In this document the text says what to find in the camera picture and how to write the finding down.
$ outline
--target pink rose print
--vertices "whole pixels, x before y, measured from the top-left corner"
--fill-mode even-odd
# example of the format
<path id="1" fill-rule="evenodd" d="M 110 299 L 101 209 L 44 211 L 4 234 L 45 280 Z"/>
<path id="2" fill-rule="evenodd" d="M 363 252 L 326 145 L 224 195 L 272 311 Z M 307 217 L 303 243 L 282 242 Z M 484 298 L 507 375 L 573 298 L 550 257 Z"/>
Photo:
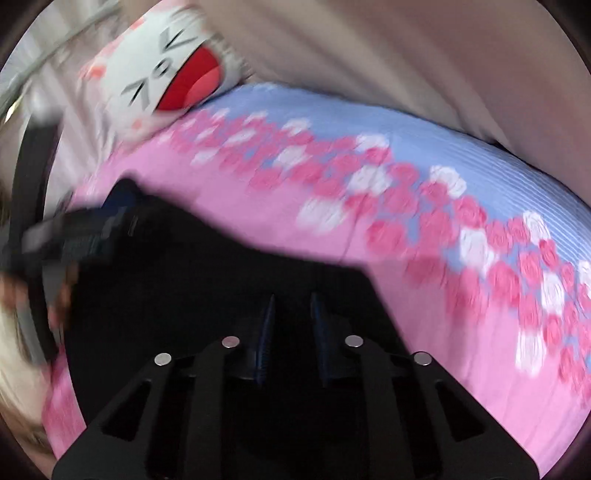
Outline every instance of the pink rose print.
<path id="1" fill-rule="evenodd" d="M 183 135 L 177 130 L 173 130 L 170 134 L 170 147 L 179 153 L 188 153 L 195 149 L 195 144 L 186 140 Z"/>
<path id="2" fill-rule="evenodd" d="M 521 283 L 513 269 L 503 261 L 495 263 L 486 276 L 491 285 L 492 297 L 501 305 L 517 307 L 521 295 Z"/>
<path id="3" fill-rule="evenodd" d="M 222 146 L 221 140 L 214 135 L 204 137 L 199 141 L 195 141 L 195 143 L 199 146 L 199 148 L 220 148 Z"/>
<path id="4" fill-rule="evenodd" d="M 554 240 L 540 240 L 540 251 L 542 252 L 542 260 L 548 265 L 548 268 L 556 270 L 560 259 L 556 254 L 556 243 Z"/>
<path id="5" fill-rule="evenodd" d="M 579 325 L 579 311 L 572 301 L 564 303 L 564 332 L 567 335 L 574 335 Z"/>
<path id="6" fill-rule="evenodd" d="M 343 196 L 344 192 L 345 188 L 335 179 L 319 180 L 314 185 L 314 194 L 322 198 L 338 199 Z"/>
<path id="7" fill-rule="evenodd" d="M 243 157 L 236 152 L 227 152 L 220 163 L 222 170 L 233 170 L 242 161 Z"/>
<path id="8" fill-rule="evenodd" d="M 560 350 L 562 345 L 562 325 L 560 317 L 549 315 L 544 326 L 544 343 L 550 355 L 554 355 Z"/>
<path id="9" fill-rule="evenodd" d="M 248 184 L 256 190 L 273 190 L 280 184 L 281 170 L 279 168 L 265 168 L 258 170 Z"/>
<path id="10" fill-rule="evenodd" d="M 199 110 L 188 113 L 186 118 L 192 118 L 203 124 L 210 124 L 212 121 L 212 110 L 211 108 L 200 108 Z"/>
<path id="11" fill-rule="evenodd" d="M 266 119 L 267 112 L 254 112 L 244 119 L 243 124 L 248 125 L 249 127 L 256 127 L 262 132 L 264 130 Z"/>
<path id="12" fill-rule="evenodd" d="M 570 381 L 571 374 L 574 368 L 574 355 L 571 346 L 565 347 L 560 352 L 560 363 L 558 365 L 558 377 L 562 383 Z"/>
<path id="13" fill-rule="evenodd" d="M 522 217 L 515 217 L 509 220 L 507 222 L 507 231 L 517 244 L 526 245 L 530 242 L 530 231 L 526 227 Z"/>
<path id="14" fill-rule="evenodd" d="M 421 192 L 421 195 L 435 205 L 435 207 L 443 207 L 449 203 L 447 185 L 440 181 L 426 181 L 421 183 L 419 191 Z"/>
<path id="15" fill-rule="evenodd" d="M 236 165 L 236 168 L 234 168 L 234 173 L 239 176 L 250 175 L 260 166 L 261 165 L 259 162 L 255 162 L 253 160 L 241 161 Z"/>
<path id="16" fill-rule="evenodd" d="M 396 215 L 412 216 L 417 213 L 418 200 L 406 187 L 395 187 L 384 192 L 384 207 Z"/>
<path id="17" fill-rule="evenodd" d="M 355 215 L 375 216 L 378 211 L 378 199 L 364 193 L 351 195 L 345 200 L 345 208 Z"/>
<path id="18" fill-rule="evenodd" d="M 499 220 L 493 220 L 485 226 L 486 240 L 491 248 L 500 254 L 507 255 L 513 247 L 513 239 Z"/>
<path id="19" fill-rule="evenodd" d="M 573 382 L 571 387 L 574 393 L 578 393 L 581 390 L 586 374 L 587 368 L 585 367 L 585 363 L 582 359 L 579 359 L 579 361 L 573 365 L 571 372 L 571 380 Z"/>
<path id="20" fill-rule="evenodd" d="M 296 165 L 290 170 L 290 180 L 302 183 L 316 183 L 324 174 L 324 166 L 312 160 Z"/>
<path id="21" fill-rule="evenodd" d="M 343 137 L 332 142 L 333 150 L 354 150 L 357 146 L 357 140 L 352 137 Z"/>
<path id="22" fill-rule="evenodd" d="M 542 284 L 542 267 L 538 252 L 519 252 L 517 264 L 530 287 L 539 287 Z"/>
<path id="23" fill-rule="evenodd" d="M 591 353 L 591 330 L 587 325 L 577 325 L 577 336 L 579 338 L 579 350 L 583 356 Z"/>
<path id="24" fill-rule="evenodd" d="M 330 164 L 336 171 L 344 175 L 353 173 L 361 168 L 358 158 L 352 154 L 337 155 Z"/>
<path id="25" fill-rule="evenodd" d="M 105 65 L 96 64 L 88 66 L 86 70 L 82 72 L 82 76 L 85 79 L 100 80 L 105 76 L 105 73 L 107 73 L 107 67 Z"/>
<path id="26" fill-rule="evenodd" d="M 453 201 L 453 210 L 458 222 L 469 228 L 482 228 L 486 223 L 486 212 L 474 197 L 465 195 Z"/>
<path id="27" fill-rule="evenodd" d="M 396 163 L 390 167 L 389 173 L 407 187 L 410 187 L 419 179 L 418 170 L 411 163 Z"/>
<path id="28" fill-rule="evenodd" d="M 226 109 L 222 109 L 218 112 L 219 115 L 214 114 L 213 120 L 216 121 L 216 119 L 219 119 L 226 129 L 226 136 L 231 137 L 233 134 L 237 134 L 240 130 L 244 129 L 244 120 L 246 120 L 246 118 L 242 116 L 233 120 L 226 120 L 227 112 L 224 113 L 225 110 Z"/>
<path id="29" fill-rule="evenodd" d="M 272 158 L 275 158 L 277 155 L 279 155 L 281 150 L 282 150 L 282 148 L 279 145 L 279 143 L 277 143 L 277 144 L 267 143 L 267 144 L 261 145 L 258 148 L 258 150 L 252 156 L 252 159 L 254 161 L 260 161 L 260 162 L 263 162 L 265 160 L 270 160 Z"/>
<path id="30" fill-rule="evenodd" d="M 429 241 L 425 241 L 421 238 L 418 239 L 414 251 L 421 257 L 438 257 L 441 255 L 441 247 L 439 244 L 435 242 L 429 243 Z"/>
<path id="31" fill-rule="evenodd" d="M 560 278 L 562 278 L 562 285 L 567 293 L 574 292 L 574 265 L 570 262 L 564 263 L 560 267 Z"/>
<path id="32" fill-rule="evenodd" d="M 405 276 L 414 287 L 424 283 L 440 285 L 445 276 L 446 264 L 441 258 L 415 255 L 408 260 Z"/>
<path id="33" fill-rule="evenodd" d="M 457 240 L 457 229 L 447 212 L 436 210 L 422 213 L 418 219 L 420 242 L 426 245 L 450 247 Z"/>
<path id="34" fill-rule="evenodd" d="M 307 131 L 287 137 L 288 145 L 307 145 L 311 144 L 313 141 L 314 135 Z"/>
<path id="35" fill-rule="evenodd" d="M 579 304 L 585 313 L 591 312 L 591 299 L 589 298 L 589 290 L 587 285 L 581 283 L 579 285 Z"/>
<path id="36" fill-rule="evenodd" d="M 372 147 L 365 151 L 365 160 L 372 165 L 381 165 L 390 154 L 389 148 Z"/>
<path id="37" fill-rule="evenodd" d="M 318 140 L 306 145 L 306 153 L 308 155 L 322 157 L 330 151 L 331 143 L 323 140 Z"/>
<path id="38" fill-rule="evenodd" d="M 397 222 L 374 222 L 366 231 L 368 248 L 381 255 L 400 255 L 407 249 L 406 227 Z"/>
<path id="39" fill-rule="evenodd" d="M 528 293 L 519 298 L 519 326 L 530 332 L 536 332 L 540 328 L 542 312 L 536 298 Z"/>
<path id="40" fill-rule="evenodd" d="M 447 314 L 451 319 L 476 324 L 486 316 L 489 300 L 482 291 L 476 271 L 467 268 L 461 275 L 447 275 L 445 295 Z"/>

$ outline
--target black strap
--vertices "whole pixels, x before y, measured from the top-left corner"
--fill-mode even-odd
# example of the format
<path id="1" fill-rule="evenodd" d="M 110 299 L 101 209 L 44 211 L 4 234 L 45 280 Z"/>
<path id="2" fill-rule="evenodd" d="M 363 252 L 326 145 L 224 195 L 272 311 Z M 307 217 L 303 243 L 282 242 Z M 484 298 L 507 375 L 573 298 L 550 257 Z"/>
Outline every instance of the black strap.
<path id="1" fill-rule="evenodd" d="M 8 249 L 15 259 L 21 253 L 24 232 L 43 219 L 47 183 L 60 133 L 59 122 L 41 125 L 31 121 L 22 139 L 12 184 L 8 234 Z M 47 323 L 41 272 L 35 276 L 26 275 L 16 262 L 12 273 L 20 276 L 28 287 L 29 305 L 19 309 L 18 321 L 31 360 L 35 364 L 51 361 L 57 355 L 57 346 Z"/>

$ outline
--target cartoon face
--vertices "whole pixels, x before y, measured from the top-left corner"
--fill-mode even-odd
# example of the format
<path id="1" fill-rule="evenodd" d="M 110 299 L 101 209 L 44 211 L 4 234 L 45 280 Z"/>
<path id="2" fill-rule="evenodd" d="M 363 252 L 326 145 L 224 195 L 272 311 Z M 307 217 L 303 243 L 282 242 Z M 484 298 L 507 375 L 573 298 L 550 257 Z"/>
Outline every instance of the cartoon face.
<path id="1" fill-rule="evenodd" d="M 222 84 L 215 39 L 194 14 L 158 15 L 130 30 L 108 59 L 101 88 L 110 103 L 137 114 L 198 104 Z"/>

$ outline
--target red mouth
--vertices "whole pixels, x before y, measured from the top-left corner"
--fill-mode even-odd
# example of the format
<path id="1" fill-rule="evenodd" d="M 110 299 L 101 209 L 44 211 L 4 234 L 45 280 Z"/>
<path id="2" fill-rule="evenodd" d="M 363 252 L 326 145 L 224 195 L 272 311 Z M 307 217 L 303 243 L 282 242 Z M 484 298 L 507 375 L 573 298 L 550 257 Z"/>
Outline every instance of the red mouth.
<path id="1" fill-rule="evenodd" d="M 195 50 L 174 76 L 156 110 L 188 108 L 205 100 L 222 82 L 222 66 L 204 45 Z"/>

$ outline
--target light blue fabric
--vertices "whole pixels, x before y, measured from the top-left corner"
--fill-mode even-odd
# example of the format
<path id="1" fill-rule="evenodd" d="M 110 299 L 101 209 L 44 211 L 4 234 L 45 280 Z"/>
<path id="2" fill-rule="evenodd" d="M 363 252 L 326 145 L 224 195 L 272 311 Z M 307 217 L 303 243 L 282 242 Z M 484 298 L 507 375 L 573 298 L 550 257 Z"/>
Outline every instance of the light blue fabric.
<path id="1" fill-rule="evenodd" d="M 575 267 L 579 260 L 591 260 L 591 209 L 557 180 L 482 141 L 405 113 L 270 83 L 239 87 L 208 106 L 229 108 L 229 119 L 256 111 L 267 111 L 267 120 L 280 125 L 306 118 L 320 140 L 383 134 L 395 159 L 414 164 L 421 178 L 433 165 L 451 166 L 489 219 L 538 212 L 562 260 Z"/>

